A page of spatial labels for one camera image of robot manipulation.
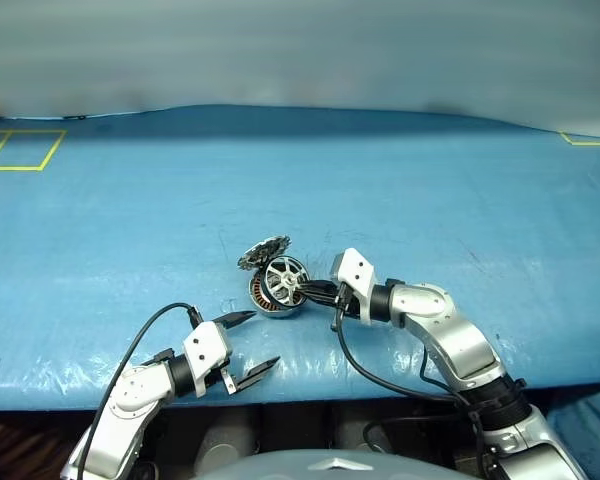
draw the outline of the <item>silver arm segment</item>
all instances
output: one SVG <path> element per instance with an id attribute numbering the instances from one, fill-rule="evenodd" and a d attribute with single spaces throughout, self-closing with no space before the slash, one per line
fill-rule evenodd
<path id="1" fill-rule="evenodd" d="M 457 311 L 446 290 L 424 283 L 374 285 L 373 265 L 353 248 L 336 258 L 331 273 L 334 280 L 347 284 L 360 302 L 362 323 L 370 323 L 372 312 L 380 312 L 382 319 L 406 328 L 422 341 L 449 387 L 469 403 L 498 401 L 484 398 L 492 391 L 510 393 L 506 400 L 511 400 L 512 408 L 491 411 L 492 425 L 484 430 L 485 444 L 497 459 L 494 467 L 506 474 L 501 478 L 587 480 L 542 413 L 515 390 L 506 391 L 516 387 L 500 358 L 482 332 Z M 515 420 L 507 423 L 508 418 Z M 503 422 L 505 425 L 493 428 Z"/>
<path id="2" fill-rule="evenodd" d="M 207 377 L 214 369 L 219 370 L 227 392 L 236 393 L 238 387 L 226 369 L 231 353 L 225 329 L 209 321 L 200 323 L 186 338 L 184 357 L 170 357 L 138 367 L 127 365 L 97 425 L 83 478 L 126 478 L 138 457 L 147 424 L 176 394 L 194 390 L 196 396 L 204 395 Z M 77 478 L 88 433 L 89 429 L 71 453 L 60 478 Z"/>

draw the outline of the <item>gear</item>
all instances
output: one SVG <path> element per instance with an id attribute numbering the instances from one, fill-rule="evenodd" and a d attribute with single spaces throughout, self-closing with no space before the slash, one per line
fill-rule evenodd
<path id="1" fill-rule="evenodd" d="M 247 250 L 238 260 L 238 267 L 243 270 L 261 269 L 269 260 L 282 255 L 289 245 L 291 238 L 287 235 L 269 237 Z"/>

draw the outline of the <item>wire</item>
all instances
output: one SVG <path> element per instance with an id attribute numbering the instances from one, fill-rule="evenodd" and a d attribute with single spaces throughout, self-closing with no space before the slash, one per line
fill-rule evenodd
<path id="1" fill-rule="evenodd" d="M 458 392 L 455 392 L 449 387 L 449 385 L 439 382 L 438 380 L 434 380 L 433 378 L 427 377 L 425 375 L 425 370 L 427 368 L 427 362 L 429 360 L 429 354 L 427 353 L 427 348 L 424 347 L 424 352 L 422 354 L 422 363 L 420 364 L 420 378 L 422 381 L 430 383 L 432 385 L 436 385 L 437 387 L 446 390 L 451 393 L 454 397 L 458 399 L 458 401 L 462 405 L 457 405 L 457 407 L 463 412 L 466 413 L 471 420 L 474 428 L 476 429 L 476 462 L 478 463 L 478 471 L 483 478 L 489 478 L 487 471 L 484 468 L 484 455 L 485 455 L 485 441 L 484 441 L 484 429 L 482 428 L 482 421 L 480 420 L 479 410 L 470 411 L 471 403 L 460 395 Z"/>
<path id="2" fill-rule="evenodd" d="M 122 372 L 124 371 L 124 367 L 129 362 L 131 355 L 133 355 L 133 351 L 136 349 L 136 347 L 140 343 L 140 340 L 142 340 L 142 337 L 144 336 L 145 333 L 147 333 L 147 330 L 149 330 L 151 325 L 153 325 L 153 323 L 158 318 L 160 318 L 162 315 L 167 313 L 169 310 L 173 310 L 174 308 L 184 308 L 186 310 L 189 310 L 192 307 L 191 307 L 191 305 L 182 303 L 182 302 L 171 303 L 165 307 L 162 307 L 160 310 L 158 310 L 156 313 L 154 313 L 151 316 L 151 318 L 149 318 L 149 320 L 147 320 L 147 322 L 140 329 L 140 331 L 138 332 L 136 337 L 133 339 L 133 342 L 131 342 L 131 345 L 129 345 L 127 352 L 122 357 L 122 360 L 120 361 L 120 365 L 118 365 L 117 370 L 113 374 L 113 377 L 111 377 L 111 381 L 109 382 L 109 385 L 107 386 L 107 389 L 104 392 L 104 396 L 102 397 L 100 406 L 98 407 L 98 410 L 96 411 L 96 416 L 93 418 L 93 423 L 91 424 L 91 428 L 89 429 L 89 435 L 87 435 L 87 440 L 84 443 L 84 447 L 82 448 L 82 454 L 80 455 L 80 461 L 78 462 L 77 480 L 83 480 L 84 469 L 85 469 L 85 465 L 87 463 L 87 456 L 89 455 L 89 449 L 91 448 L 91 443 L 93 442 L 93 437 L 96 433 L 96 429 L 98 428 L 98 423 L 100 422 L 100 417 L 102 417 L 102 413 L 104 412 L 104 409 L 107 405 L 107 401 L 109 400 L 109 397 L 111 396 L 111 392 L 113 391 L 113 388 L 116 386 L 116 383 L 118 382 L 118 378 L 120 378 L 120 375 L 122 375 Z"/>
<path id="3" fill-rule="evenodd" d="M 340 343 L 340 348 L 342 348 L 342 352 L 344 353 L 345 358 L 347 359 L 347 361 L 351 364 L 351 366 L 363 377 L 365 377 L 366 379 L 372 381 L 373 383 L 380 385 L 388 390 L 391 390 L 393 392 L 396 393 L 400 393 L 402 395 L 406 395 L 409 397 L 413 397 L 413 398 L 418 398 L 420 400 L 428 400 L 428 401 L 435 401 L 435 402 L 454 402 L 456 404 L 456 407 L 460 410 L 460 413 L 458 415 L 454 415 L 453 417 L 458 419 L 459 416 L 461 414 L 466 414 L 468 415 L 469 419 L 471 420 L 471 423 L 473 424 L 473 426 L 476 429 L 476 456 L 477 456 L 477 462 L 478 462 L 478 470 L 480 472 L 480 475 L 483 476 L 483 478 L 489 478 L 489 476 L 487 475 L 487 472 L 485 471 L 484 468 L 484 455 L 485 455 L 485 441 L 484 441 L 484 430 L 482 428 L 482 422 L 480 420 L 480 415 L 477 411 L 470 411 L 470 407 L 471 404 L 469 403 L 469 401 L 464 398 L 462 395 L 460 395 L 458 392 L 454 391 L 451 387 L 449 387 L 448 385 L 439 382 L 438 380 L 434 380 L 433 378 L 429 378 L 425 375 L 425 370 L 427 368 L 427 362 L 429 360 L 429 354 L 427 353 L 427 349 L 426 347 L 424 347 L 424 353 L 422 354 L 422 363 L 420 364 L 420 378 L 422 379 L 422 381 L 429 383 L 431 385 L 435 385 L 439 388 L 441 388 L 442 390 L 445 390 L 446 392 L 450 393 L 451 395 L 436 395 L 436 394 L 430 394 L 430 393 L 424 393 L 424 392 L 419 392 L 417 390 L 411 390 L 409 388 L 405 388 L 405 387 L 401 387 L 399 385 L 396 385 L 394 383 L 388 382 L 387 380 L 384 380 L 376 375 L 374 375 L 373 373 L 369 372 L 368 370 L 365 370 L 364 367 L 362 367 L 362 365 L 360 365 L 358 362 L 356 362 L 355 358 L 353 358 L 353 355 L 351 354 L 351 351 L 349 350 L 349 347 L 347 347 L 347 342 L 345 341 L 344 338 L 344 333 L 342 331 L 342 319 L 344 317 L 344 310 L 337 308 L 336 309 L 336 316 L 335 316 L 335 327 L 336 327 L 336 333 L 338 334 L 338 341 Z M 377 425 L 382 425 L 383 423 L 387 423 L 387 422 L 393 422 L 393 420 L 395 421 L 408 421 L 408 420 L 417 420 L 418 418 L 421 419 L 422 421 L 441 421 L 441 419 L 445 417 L 447 420 L 449 420 L 450 418 L 448 418 L 448 415 L 437 415 L 437 416 L 423 416 L 423 417 L 397 417 L 396 419 L 387 419 L 387 420 L 382 420 L 382 421 L 378 421 L 378 422 L 371 422 L 368 425 L 365 426 L 362 435 L 364 438 L 364 441 L 367 443 L 367 445 L 369 445 L 369 448 L 371 448 L 374 451 L 381 451 L 381 450 L 375 450 L 372 446 L 371 443 L 368 441 L 369 438 L 369 431 L 374 428 Z"/>
<path id="4" fill-rule="evenodd" d="M 406 417 L 394 417 L 394 418 L 386 418 L 383 420 L 374 420 L 373 422 L 369 422 L 362 429 L 362 438 L 364 439 L 364 443 L 373 450 L 374 452 L 384 451 L 374 444 L 369 437 L 369 433 L 376 427 L 381 425 L 388 425 L 391 423 L 402 423 L 402 422 L 451 422 L 454 420 L 460 420 L 462 416 L 460 413 L 451 413 L 448 415 L 411 415 Z"/>
<path id="5" fill-rule="evenodd" d="M 423 382 L 430 383 L 431 385 L 435 385 L 438 388 L 441 388 L 445 392 L 449 392 L 453 395 L 462 405 L 469 407 L 471 404 L 469 401 L 460 395 L 458 392 L 454 391 L 449 385 L 446 383 L 439 382 L 438 380 L 434 380 L 433 378 L 427 377 L 425 375 L 425 370 L 427 369 L 427 362 L 429 361 L 429 353 L 427 352 L 427 347 L 422 348 L 422 363 L 420 363 L 420 378 Z"/>
<path id="6" fill-rule="evenodd" d="M 363 377 L 367 380 L 372 381 L 376 385 L 380 385 L 388 390 L 391 390 L 396 393 L 400 393 L 402 395 L 406 395 L 408 397 L 418 398 L 420 400 L 426 400 L 430 402 L 454 402 L 454 398 L 449 395 L 436 395 L 432 393 L 419 392 L 417 390 L 411 390 L 410 388 L 401 387 L 400 385 L 396 385 L 395 383 L 388 382 L 373 373 L 365 370 L 362 365 L 356 362 L 353 355 L 351 355 L 351 351 L 347 346 L 347 342 L 344 339 L 344 333 L 342 331 L 342 318 L 344 316 L 344 311 L 342 309 L 336 309 L 336 333 L 338 334 L 338 341 L 340 342 L 340 348 L 342 348 L 342 353 L 344 353 L 345 358 L 351 364 L 351 366 Z"/>

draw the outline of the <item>white wall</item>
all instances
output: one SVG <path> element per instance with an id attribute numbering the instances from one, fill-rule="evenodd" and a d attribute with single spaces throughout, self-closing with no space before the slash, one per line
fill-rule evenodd
<path id="1" fill-rule="evenodd" d="M 233 103 L 600 136 L 600 0 L 0 0 L 0 114 Z"/>

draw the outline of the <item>yellow tape line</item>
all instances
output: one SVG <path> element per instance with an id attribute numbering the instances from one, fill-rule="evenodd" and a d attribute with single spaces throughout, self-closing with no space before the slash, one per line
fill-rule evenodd
<path id="1" fill-rule="evenodd" d="M 574 147 L 600 147 L 600 141 L 595 142 L 579 142 L 577 140 L 571 140 L 571 137 L 564 132 L 558 132 L 560 136 L 569 144 Z"/>
<path id="2" fill-rule="evenodd" d="M 53 154 L 56 153 L 58 147 L 64 140 L 64 137 L 67 134 L 67 130 L 0 130 L 0 134 L 4 135 L 2 140 L 0 140 L 0 151 L 4 148 L 5 144 L 14 134 L 24 133 L 24 134 L 48 134 L 48 133 L 57 133 L 58 138 L 53 142 L 51 148 L 45 155 L 42 163 L 37 166 L 0 166 L 0 172 L 41 172 L 47 166 Z"/>

